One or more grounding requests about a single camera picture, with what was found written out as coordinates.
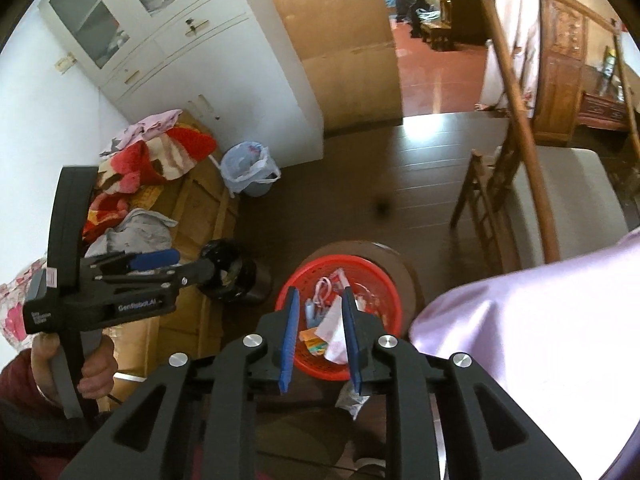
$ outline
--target plastic bag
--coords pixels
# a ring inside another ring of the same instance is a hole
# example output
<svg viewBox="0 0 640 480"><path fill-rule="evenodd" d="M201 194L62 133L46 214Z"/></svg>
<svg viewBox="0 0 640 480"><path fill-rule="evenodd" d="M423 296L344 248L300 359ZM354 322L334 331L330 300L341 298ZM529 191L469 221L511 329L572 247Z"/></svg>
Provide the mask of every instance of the plastic bag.
<svg viewBox="0 0 640 480"><path fill-rule="evenodd" d="M241 142L232 147L218 163L222 179L231 196L240 193L249 184L272 184L280 178L280 168L269 155L269 149L260 142Z"/></svg>

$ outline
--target white wall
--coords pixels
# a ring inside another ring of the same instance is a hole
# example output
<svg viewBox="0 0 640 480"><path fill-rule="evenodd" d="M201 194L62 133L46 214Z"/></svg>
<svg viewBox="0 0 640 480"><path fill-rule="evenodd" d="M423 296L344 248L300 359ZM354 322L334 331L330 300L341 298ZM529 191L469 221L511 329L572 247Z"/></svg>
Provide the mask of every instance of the white wall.
<svg viewBox="0 0 640 480"><path fill-rule="evenodd" d="M622 33L622 51L625 54L625 63L636 75L640 75L640 49L628 32Z"/></svg>
<svg viewBox="0 0 640 480"><path fill-rule="evenodd" d="M46 251L62 166L97 163L127 125L77 65L55 70L66 52L36 5L0 54L0 283ZM12 355L0 341L0 368Z"/></svg>

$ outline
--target blanket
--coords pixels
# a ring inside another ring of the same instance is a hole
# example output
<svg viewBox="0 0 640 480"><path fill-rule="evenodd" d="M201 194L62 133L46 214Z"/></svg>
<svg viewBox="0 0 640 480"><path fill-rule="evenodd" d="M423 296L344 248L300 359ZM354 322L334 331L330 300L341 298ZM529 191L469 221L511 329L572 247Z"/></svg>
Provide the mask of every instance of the blanket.
<svg viewBox="0 0 640 480"><path fill-rule="evenodd" d="M82 238L92 243L129 213L129 201L142 186L180 178L216 149L216 141L177 125L151 140L139 140L100 165L97 196L89 208Z"/></svg>

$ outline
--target floral fabric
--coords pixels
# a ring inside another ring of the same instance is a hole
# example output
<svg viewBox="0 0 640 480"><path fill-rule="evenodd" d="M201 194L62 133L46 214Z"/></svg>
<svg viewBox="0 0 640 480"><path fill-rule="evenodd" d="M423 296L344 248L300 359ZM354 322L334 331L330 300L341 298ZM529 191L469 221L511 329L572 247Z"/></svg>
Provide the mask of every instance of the floral fabric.
<svg viewBox="0 0 640 480"><path fill-rule="evenodd" d="M47 266L47 258L33 262L10 283L0 285L0 332L18 352L31 347L33 335L27 335L22 320L22 306L35 272Z"/></svg>

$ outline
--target white cabinet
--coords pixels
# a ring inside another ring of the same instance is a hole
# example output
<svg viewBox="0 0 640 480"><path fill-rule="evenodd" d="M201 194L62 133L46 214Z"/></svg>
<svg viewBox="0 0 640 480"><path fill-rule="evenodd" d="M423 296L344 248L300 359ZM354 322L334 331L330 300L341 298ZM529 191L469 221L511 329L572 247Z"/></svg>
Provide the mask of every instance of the white cabinet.
<svg viewBox="0 0 640 480"><path fill-rule="evenodd" d="M322 156L322 114L272 0L43 0L60 42L129 121L186 108L221 148Z"/></svg>

